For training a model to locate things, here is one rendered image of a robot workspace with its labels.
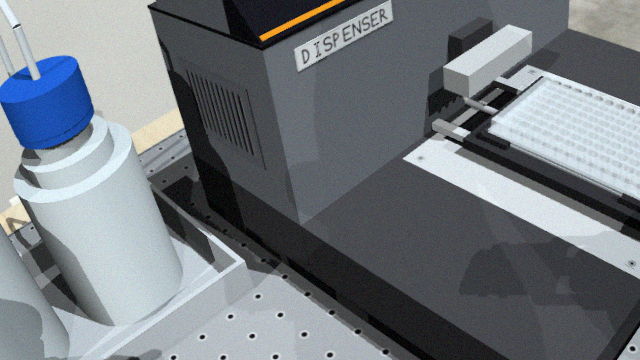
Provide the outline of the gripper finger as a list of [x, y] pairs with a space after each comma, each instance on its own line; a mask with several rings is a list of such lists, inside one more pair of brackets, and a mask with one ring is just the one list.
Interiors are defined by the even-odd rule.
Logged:
[[112, 355], [107, 360], [140, 360], [139, 357]]

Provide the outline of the white plastic bottle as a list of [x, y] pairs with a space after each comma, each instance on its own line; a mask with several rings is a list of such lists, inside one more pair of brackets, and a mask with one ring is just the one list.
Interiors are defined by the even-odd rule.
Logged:
[[84, 313], [121, 327], [165, 308], [183, 269], [130, 132], [107, 124], [114, 152], [88, 179], [43, 190], [20, 163], [13, 185]]

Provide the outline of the grey perforated base plate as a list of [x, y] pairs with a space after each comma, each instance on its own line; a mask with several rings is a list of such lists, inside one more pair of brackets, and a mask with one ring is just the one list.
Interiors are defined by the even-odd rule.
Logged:
[[138, 156], [155, 187], [245, 260], [254, 287], [157, 360], [420, 360], [213, 211], [184, 127]]

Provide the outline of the blue ring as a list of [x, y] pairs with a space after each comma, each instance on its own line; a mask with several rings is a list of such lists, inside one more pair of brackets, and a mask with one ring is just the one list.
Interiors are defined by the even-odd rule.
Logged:
[[67, 131], [57, 136], [54, 136], [52, 138], [42, 140], [42, 141], [36, 141], [36, 142], [24, 142], [19, 139], [18, 141], [22, 147], [27, 149], [33, 149], [33, 150], [44, 149], [44, 148], [55, 146], [57, 144], [60, 144], [72, 138], [73, 136], [78, 134], [81, 130], [83, 130], [91, 121], [93, 115], [94, 115], [94, 107], [92, 105], [87, 115], [80, 122], [78, 122], [75, 126], [73, 126], [72, 128], [68, 129]]

